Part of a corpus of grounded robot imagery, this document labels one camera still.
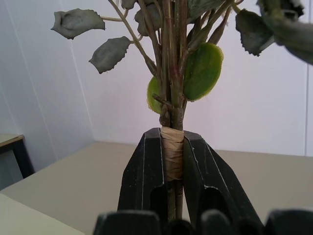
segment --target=table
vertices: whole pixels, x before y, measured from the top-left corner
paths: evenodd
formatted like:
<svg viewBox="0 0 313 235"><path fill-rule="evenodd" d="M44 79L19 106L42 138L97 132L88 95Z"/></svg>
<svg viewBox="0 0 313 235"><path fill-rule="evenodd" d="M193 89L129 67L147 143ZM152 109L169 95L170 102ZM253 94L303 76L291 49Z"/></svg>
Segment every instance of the table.
<svg viewBox="0 0 313 235"><path fill-rule="evenodd" d="M23 178L33 174L34 168L24 145L23 135L0 134L0 154L13 151Z"/></svg>
<svg viewBox="0 0 313 235"><path fill-rule="evenodd" d="M88 235L117 208L134 145L95 142L1 191ZM217 151L233 168L262 221L272 209L313 207L313 158ZM186 204L183 217L188 219Z"/></svg>

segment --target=black table leg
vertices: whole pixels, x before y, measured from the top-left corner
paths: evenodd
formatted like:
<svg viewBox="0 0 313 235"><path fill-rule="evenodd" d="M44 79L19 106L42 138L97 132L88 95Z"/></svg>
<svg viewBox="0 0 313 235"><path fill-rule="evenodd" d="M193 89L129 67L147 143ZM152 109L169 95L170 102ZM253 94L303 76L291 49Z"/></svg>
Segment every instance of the black table leg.
<svg viewBox="0 0 313 235"><path fill-rule="evenodd" d="M35 173L34 167L30 161L23 140L16 141L12 143L12 145L12 150L15 155L16 161L19 165L22 176L25 179L26 177Z"/></svg>

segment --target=leaf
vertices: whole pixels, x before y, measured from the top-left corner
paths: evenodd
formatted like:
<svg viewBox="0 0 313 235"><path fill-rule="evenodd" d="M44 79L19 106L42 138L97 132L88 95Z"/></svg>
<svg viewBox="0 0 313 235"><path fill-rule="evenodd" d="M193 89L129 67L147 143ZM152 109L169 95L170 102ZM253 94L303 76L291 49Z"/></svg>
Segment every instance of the leaf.
<svg viewBox="0 0 313 235"><path fill-rule="evenodd" d="M205 12L217 8L222 5L225 0L188 0L188 19L187 23L193 23L193 21Z"/></svg>
<svg viewBox="0 0 313 235"><path fill-rule="evenodd" d="M236 15L236 30L240 32L241 43L250 54L260 53L274 43L273 32L254 12L241 10Z"/></svg>
<svg viewBox="0 0 313 235"><path fill-rule="evenodd" d="M93 54L89 60L99 73L109 71L120 62L127 52L131 41L127 37L108 39Z"/></svg>
<svg viewBox="0 0 313 235"><path fill-rule="evenodd" d="M158 84L157 84L157 78L155 76L152 77L151 81L148 84L147 88L147 103L149 109L156 112L157 114L161 113L161 103L156 101L152 95L158 93Z"/></svg>
<svg viewBox="0 0 313 235"><path fill-rule="evenodd" d="M155 4L150 4L147 6L147 10L149 12L149 15L151 17L154 30L157 31L159 28L161 28L162 20L160 12L157 9L157 6ZM139 10L135 15L135 21L138 22L138 33L140 33L142 36L147 37L148 32L146 29L146 24L143 18L142 11Z"/></svg>
<svg viewBox="0 0 313 235"><path fill-rule="evenodd" d="M313 65L313 24L302 23L293 8L283 8L281 0L259 0L262 18L272 30L275 42L296 57Z"/></svg>
<svg viewBox="0 0 313 235"><path fill-rule="evenodd" d="M68 12L54 12L55 22L51 30L54 30L66 37L74 37L91 29L105 30L105 23L93 10L81 10L79 8Z"/></svg>
<svg viewBox="0 0 313 235"><path fill-rule="evenodd" d="M134 8L135 2L138 2L138 0L122 0L122 8L130 10ZM154 2L154 0L144 0L145 4L151 4Z"/></svg>
<svg viewBox="0 0 313 235"><path fill-rule="evenodd" d="M206 96L217 83L223 62L222 50L212 44L203 43L187 60L183 94L189 101Z"/></svg>

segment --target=artificial leaf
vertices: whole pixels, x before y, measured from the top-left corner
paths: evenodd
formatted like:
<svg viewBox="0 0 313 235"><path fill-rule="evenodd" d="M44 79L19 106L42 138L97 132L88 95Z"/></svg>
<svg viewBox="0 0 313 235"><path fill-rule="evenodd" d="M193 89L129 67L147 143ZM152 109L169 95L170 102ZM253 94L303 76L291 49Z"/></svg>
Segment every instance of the artificial leaf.
<svg viewBox="0 0 313 235"><path fill-rule="evenodd" d="M79 8L68 12L54 12L55 22L51 30L54 30L66 37L74 37L91 29L105 30L105 23L93 10L81 10Z"/></svg>
<svg viewBox="0 0 313 235"><path fill-rule="evenodd" d="M223 58L222 50L212 43L201 44L188 57L183 84L187 100L201 99L213 89L221 74Z"/></svg>
<svg viewBox="0 0 313 235"><path fill-rule="evenodd" d="M149 12L151 21L153 23L154 30L157 31L159 28L161 28L162 19L160 12L155 4L150 4L147 6L147 10ZM142 11L139 10L135 15L135 21L138 22L138 33L140 33L142 36L147 37L148 32L146 29L146 23L143 18Z"/></svg>
<svg viewBox="0 0 313 235"><path fill-rule="evenodd" d="M188 19L190 24L205 12L222 5L225 0L188 0Z"/></svg>
<svg viewBox="0 0 313 235"><path fill-rule="evenodd" d="M135 2L137 2L137 1L138 0L122 0L122 7L124 9L128 9L128 10L133 9L134 5L135 5ZM154 0L144 0L144 3L146 5L151 4L153 2L154 2Z"/></svg>
<svg viewBox="0 0 313 235"><path fill-rule="evenodd" d="M93 54L89 60L99 71L103 73L114 68L127 52L131 41L127 37L108 39Z"/></svg>
<svg viewBox="0 0 313 235"><path fill-rule="evenodd" d="M240 32L243 47L250 54L259 56L274 43L273 32L263 22L262 17L254 12L241 10L236 15L236 29Z"/></svg>
<svg viewBox="0 0 313 235"><path fill-rule="evenodd" d="M148 103L149 109L156 112L157 114L160 114L161 113L161 104L160 104L160 102L156 101L152 97L153 94L159 95L157 78L155 76L152 77L151 81L148 84L147 103Z"/></svg>
<svg viewBox="0 0 313 235"><path fill-rule="evenodd" d="M313 24L302 23L298 18L291 19L290 12L293 9L282 8L280 0L259 0L258 4L265 24L274 34L275 42L285 46L291 54L313 65Z"/></svg>

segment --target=gray leaf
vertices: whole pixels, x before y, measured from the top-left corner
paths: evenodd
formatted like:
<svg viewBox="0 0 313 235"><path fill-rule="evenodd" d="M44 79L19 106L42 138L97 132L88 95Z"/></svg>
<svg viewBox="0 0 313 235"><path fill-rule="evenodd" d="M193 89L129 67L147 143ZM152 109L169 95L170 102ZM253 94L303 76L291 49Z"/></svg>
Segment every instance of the gray leaf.
<svg viewBox="0 0 313 235"><path fill-rule="evenodd" d="M160 12L157 9L157 6L155 4L150 4L147 6L147 10L149 12L149 15L151 17L154 30L157 31L159 28L161 28L162 20L160 16ZM135 15L135 21L138 22L138 33L140 33L142 36L147 37L148 32L146 30L146 24L143 18L142 11L139 10Z"/></svg>
<svg viewBox="0 0 313 235"><path fill-rule="evenodd" d="M105 23L93 10L74 9L68 12L54 12L55 23L51 30L60 33L67 39L74 37L91 29L105 30Z"/></svg>
<svg viewBox="0 0 313 235"><path fill-rule="evenodd" d="M122 0L122 8L130 10L134 8L135 2L138 0ZM145 4L151 4L154 0L144 0Z"/></svg>
<svg viewBox="0 0 313 235"><path fill-rule="evenodd" d="M241 10L236 15L236 30L240 32L243 47L250 54L259 56L265 48L274 43L272 31L263 22L262 17L254 12Z"/></svg>
<svg viewBox="0 0 313 235"><path fill-rule="evenodd" d="M294 9L282 8L280 0L259 0L258 4L262 18L272 30L276 43L313 65L313 24L302 23L298 18L291 19L286 12L292 12Z"/></svg>
<svg viewBox="0 0 313 235"><path fill-rule="evenodd" d="M205 12L219 7L225 2L225 0L188 0L188 19L187 22L190 24L196 18L203 15Z"/></svg>
<svg viewBox="0 0 313 235"><path fill-rule="evenodd" d="M127 52L131 41L127 37L108 39L93 54L89 60L99 73L109 71L120 62Z"/></svg>

